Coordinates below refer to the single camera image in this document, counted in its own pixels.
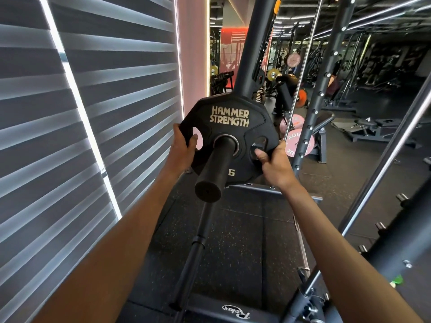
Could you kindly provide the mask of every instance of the forearm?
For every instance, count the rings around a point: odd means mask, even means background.
[[[143,198],[95,245],[33,322],[115,322],[177,178],[162,170]]]
[[[399,293],[342,237],[299,183],[282,192],[345,323],[421,322]]]

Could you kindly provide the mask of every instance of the hand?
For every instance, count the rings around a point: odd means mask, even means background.
[[[262,171],[265,178],[270,184],[277,186],[281,190],[287,190],[298,183],[284,150],[285,148],[286,143],[281,140],[272,152],[271,160],[264,151],[260,149],[254,150],[257,158],[262,162]]]
[[[175,179],[191,166],[193,162],[194,152],[196,151],[197,135],[190,138],[189,146],[186,145],[186,140],[180,131],[179,125],[174,124],[174,141],[169,151],[168,159],[163,168],[165,173],[173,175]]]

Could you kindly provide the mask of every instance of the striped wall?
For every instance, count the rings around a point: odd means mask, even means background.
[[[180,121],[171,0],[0,0],[0,323],[29,322],[116,222],[62,61],[121,214],[154,181]]]

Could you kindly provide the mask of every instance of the person's left arm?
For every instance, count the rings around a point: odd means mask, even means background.
[[[116,321],[143,264],[164,203],[190,167],[196,144],[194,135],[187,147],[174,125],[174,142],[152,186],[70,273],[33,323]]]

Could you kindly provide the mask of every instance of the relax logo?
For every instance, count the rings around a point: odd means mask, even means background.
[[[222,308],[224,310],[227,310],[228,312],[231,312],[232,314],[236,314],[236,317],[238,317],[242,320],[250,319],[250,313],[245,314],[241,308],[236,307],[234,305],[223,305]]]
[[[217,124],[230,124],[240,127],[248,127],[250,120],[248,115],[250,111],[243,109],[223,108],[222,106],[213,106],[213,114],[210,115],[209,121]]]

